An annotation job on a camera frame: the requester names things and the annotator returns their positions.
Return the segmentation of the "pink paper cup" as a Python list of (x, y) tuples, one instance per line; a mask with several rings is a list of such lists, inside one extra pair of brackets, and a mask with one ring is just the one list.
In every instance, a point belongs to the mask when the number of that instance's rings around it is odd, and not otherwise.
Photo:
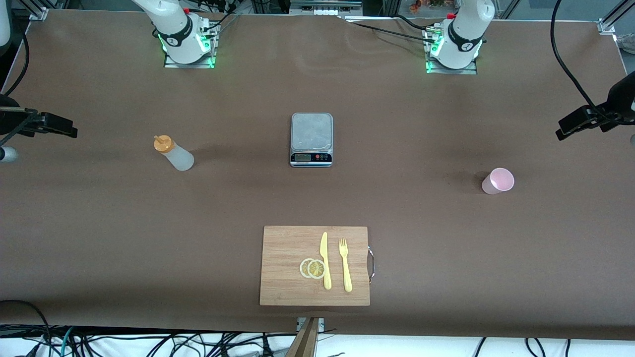
[(514, 187), (515, 178), (513, 174), (503, 168), (493, 169), (482, 181), (482, 190), (489, 195), (507, 192)]

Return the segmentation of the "translucent sauce bottle orange cap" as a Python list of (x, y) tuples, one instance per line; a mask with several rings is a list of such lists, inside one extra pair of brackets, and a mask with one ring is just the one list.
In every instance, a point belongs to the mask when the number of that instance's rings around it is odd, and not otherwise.
[(154, 149), (165, 156), (176, 170), (184, 172), (193, 167), (193, 155), (179, 146), (170, 136), (155, 135), (153, 145)]

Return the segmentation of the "silver digital kitchen scale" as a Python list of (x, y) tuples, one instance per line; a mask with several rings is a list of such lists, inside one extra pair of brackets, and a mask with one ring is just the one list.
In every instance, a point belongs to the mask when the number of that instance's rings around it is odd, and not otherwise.
[(294, 113), (290, 124), (290, 166), (331, 167), (333, 129), (333, 117), (329, 113)]

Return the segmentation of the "wooden cutting board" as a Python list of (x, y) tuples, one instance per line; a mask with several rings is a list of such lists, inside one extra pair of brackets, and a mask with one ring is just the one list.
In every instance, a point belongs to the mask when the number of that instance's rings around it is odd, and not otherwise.
[[(322, 260), (320, 239), (327, 232), (327, 253), (332, 289), (322, 279), (300, 274), (306, 258)], [(343, 287), (339, 240), (348, 245), (352, 292)], [(368, 306), (368, 229), (338, 226), (266, 226), (261, 253), (260, 304), (263, 306)]]

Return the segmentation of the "white power strip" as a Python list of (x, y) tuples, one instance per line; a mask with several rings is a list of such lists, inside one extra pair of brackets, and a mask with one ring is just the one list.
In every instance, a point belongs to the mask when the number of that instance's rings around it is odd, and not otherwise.
[(289, 14), (362, 16), (362, 0), (290, 0)]

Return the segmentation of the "yellow plastic fork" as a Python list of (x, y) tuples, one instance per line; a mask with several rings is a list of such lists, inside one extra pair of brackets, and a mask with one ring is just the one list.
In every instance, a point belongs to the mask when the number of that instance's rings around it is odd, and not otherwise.
[(348, 245), (345, 238), (339, 240), (339, 253), (342, 258), (343, 287), (347, 293), (352, 292), (352, 279), (348, 264)]

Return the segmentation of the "yellow plastic knife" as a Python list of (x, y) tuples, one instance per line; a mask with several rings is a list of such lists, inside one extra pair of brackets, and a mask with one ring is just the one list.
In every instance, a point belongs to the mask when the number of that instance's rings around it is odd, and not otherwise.
[(322, 234), (320, 239), (320, 255), (322, 257), (322, 261), (324, 263), (324, 276), (322, 278), (323, 286), (326, 290), (332, 289), (331, 275), (329, 271), (329, 263), (328, 263), (328, 253), (327, 253), (327, 232)]

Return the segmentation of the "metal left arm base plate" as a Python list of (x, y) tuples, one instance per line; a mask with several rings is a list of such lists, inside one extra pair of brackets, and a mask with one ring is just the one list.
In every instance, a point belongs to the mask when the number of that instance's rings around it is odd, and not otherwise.
[(478, 69), (474, 60), (465, 68), (449, 68), (437, 59), (427, 59), (426, 72), (429, 74), (476, 75), (478, 74)]

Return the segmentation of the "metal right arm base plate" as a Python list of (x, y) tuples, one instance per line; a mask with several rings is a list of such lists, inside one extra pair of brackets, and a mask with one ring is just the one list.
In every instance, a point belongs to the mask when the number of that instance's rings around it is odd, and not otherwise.
[(164, 67), (165, 68), (215, 68), (216, 54), (219, 42), (218, 28), (204, 32), (202, 35), (193, 36), (193, 45), (186, 47), (189, 52), (185, 55), (177, 54), (178, 59), (193, 59), (194, 55), (198, 55), (195, 61), (190, 63), (181, 63), (176, 61), (164, 44), (162, 44), (162, 50), (165, 53)]

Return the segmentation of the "wooden post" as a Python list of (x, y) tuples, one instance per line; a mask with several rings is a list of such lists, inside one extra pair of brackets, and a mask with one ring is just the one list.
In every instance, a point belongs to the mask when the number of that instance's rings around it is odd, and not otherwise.
[(315, 357), (320, 318), (306, 318), (284, 357)]

